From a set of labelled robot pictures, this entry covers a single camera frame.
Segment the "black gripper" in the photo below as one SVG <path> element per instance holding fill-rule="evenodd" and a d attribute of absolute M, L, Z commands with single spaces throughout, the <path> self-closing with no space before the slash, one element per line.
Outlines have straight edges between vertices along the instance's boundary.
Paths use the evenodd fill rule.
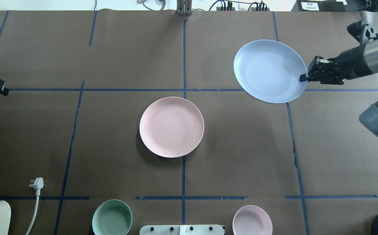
<path fill-rule="evenodd" d="M 327 76 L 316 74 L 326 66 Z M 315 56 L 308 66 L 308 73 L 301 74 L 300 82 L 326 82 L 329 85 L 343 85 L 344 79 L 351 80 L 372 75 L 365 63 L 364 49 L 355 47 L 341 52 L 336 58 L 324 59 Z"/>

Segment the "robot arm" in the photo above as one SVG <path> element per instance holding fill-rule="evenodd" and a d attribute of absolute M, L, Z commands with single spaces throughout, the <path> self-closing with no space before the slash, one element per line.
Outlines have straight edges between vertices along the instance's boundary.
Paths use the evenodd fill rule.
<path fill-rule="evenodd" d="M 343 85 L 346 79 L 358 79 L 369 75 L 378 77 L 378 39 L 341 52 L 333 58 L 324 59 L 317 55 L 310 63 L 307 73 L 302 74 L 299 80 Z M 359 121 L 378 137 L 378 101 L 361 113 Z"/>

